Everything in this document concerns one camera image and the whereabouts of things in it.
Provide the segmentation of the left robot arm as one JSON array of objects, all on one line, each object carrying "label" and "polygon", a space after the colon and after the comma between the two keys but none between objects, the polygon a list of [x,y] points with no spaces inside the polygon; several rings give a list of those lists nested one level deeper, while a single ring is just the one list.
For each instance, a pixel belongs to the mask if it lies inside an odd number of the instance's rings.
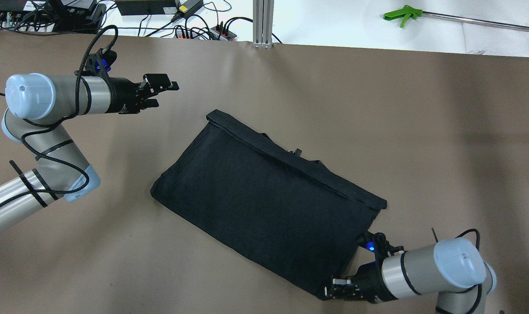
[{"label": "left robot arm", "polygon": [[76,201],[101,180],[63,127],[84,115],[138,114],[158,107],[156,95],[178,91],[166,74],[145,74],[139,83],[104,75],[15,74],[6,82],[7,109],[1,127],[31,151],[38,165],[0,185],[0,233],[58,199]]}]

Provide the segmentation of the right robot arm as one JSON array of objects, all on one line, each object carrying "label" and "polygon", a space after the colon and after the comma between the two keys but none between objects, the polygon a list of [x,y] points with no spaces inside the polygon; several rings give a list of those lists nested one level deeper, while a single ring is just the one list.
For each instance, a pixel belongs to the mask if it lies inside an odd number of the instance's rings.
[{"label": "right robot arm", "polygon": [[354,274],[332,278],[322,295],[381,304],[437,294],[436,314],[483,314],[496,288],[496,273],[468,239],[456,237],[414,250],[392,246],[383,234],[365,238],[373,262]]}]

